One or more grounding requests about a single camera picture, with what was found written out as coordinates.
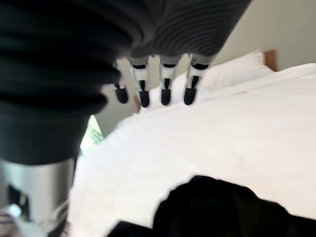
black fingertip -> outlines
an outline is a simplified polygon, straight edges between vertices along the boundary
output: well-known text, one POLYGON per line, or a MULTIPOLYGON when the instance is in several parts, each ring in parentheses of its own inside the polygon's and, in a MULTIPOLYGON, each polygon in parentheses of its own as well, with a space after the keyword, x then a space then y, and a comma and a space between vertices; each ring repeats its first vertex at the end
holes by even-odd
POLYGON ((171 90, 169 89, 162 89, 161 90, 161 103, 163 105, 168 105, 171 100, 171 90))
POLYGON ((118 101, 122 104, 126 104, 129 100, 126 88, 115 90, 118 101))
POLYGON ((184 103, 186 105, 190 105, 194 102, 194 99, 196 97, 197 90, 194 88, 186 88, 186 91, 184 93, 184 103))
POLYGON ((148 91, 140 91, 139 92, 139 99, 141 105, 146 108, 149 106, 149 92, 148 91))

black bellows cover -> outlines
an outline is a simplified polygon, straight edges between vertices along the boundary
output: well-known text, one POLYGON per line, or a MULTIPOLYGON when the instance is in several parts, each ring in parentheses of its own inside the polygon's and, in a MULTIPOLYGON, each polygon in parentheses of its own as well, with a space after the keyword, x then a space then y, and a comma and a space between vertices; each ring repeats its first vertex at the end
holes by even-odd
POLYGON ((250 0, 0 3, 0 158, 76 157, 88 118, 117 83, 117 58, 216 54, 250 0))

window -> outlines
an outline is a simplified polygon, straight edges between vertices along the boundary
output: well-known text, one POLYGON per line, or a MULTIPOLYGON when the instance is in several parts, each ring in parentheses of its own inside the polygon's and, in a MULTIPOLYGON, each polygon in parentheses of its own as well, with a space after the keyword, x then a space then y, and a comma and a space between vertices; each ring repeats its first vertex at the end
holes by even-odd
POLYGON ((104 137, 98 122, 95 116, 92 115, 89 119, 87 130, 80 145, 81 153, 87 155, 94 151, 99 146, 103 138, 104 137))

white pillow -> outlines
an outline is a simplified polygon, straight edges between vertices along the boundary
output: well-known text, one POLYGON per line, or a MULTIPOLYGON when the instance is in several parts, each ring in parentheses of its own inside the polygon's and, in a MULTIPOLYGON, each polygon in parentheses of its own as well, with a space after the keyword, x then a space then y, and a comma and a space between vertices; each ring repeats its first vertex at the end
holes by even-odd
MULTIPOLYGON (((249 80, 258 79, 274 72, 264 65, 264 53, 258 49, 242 57, 226 63, 210 67, 197 90, 196 100, 204 94, 211 93, 229 86, 234 86, 249 80)), ((186 86, 186 72, 179 75, 172 84, 170 105, 183 103, 186 86)), ((140 113, 163 108, 160 101, 160 86, 150 91, 150 105, 142 108, 140 113)))

bed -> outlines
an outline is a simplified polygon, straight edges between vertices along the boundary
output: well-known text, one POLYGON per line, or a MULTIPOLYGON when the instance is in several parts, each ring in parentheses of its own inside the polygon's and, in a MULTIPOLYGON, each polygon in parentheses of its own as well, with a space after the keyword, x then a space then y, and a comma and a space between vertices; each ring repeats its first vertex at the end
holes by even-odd
POLYGON ((78 160, 73 236, 106 236, 118 220, 150 227, 160 201, 196 174, 315 219, 315 80, 316 64, 301 65, 121 121, 78 160))

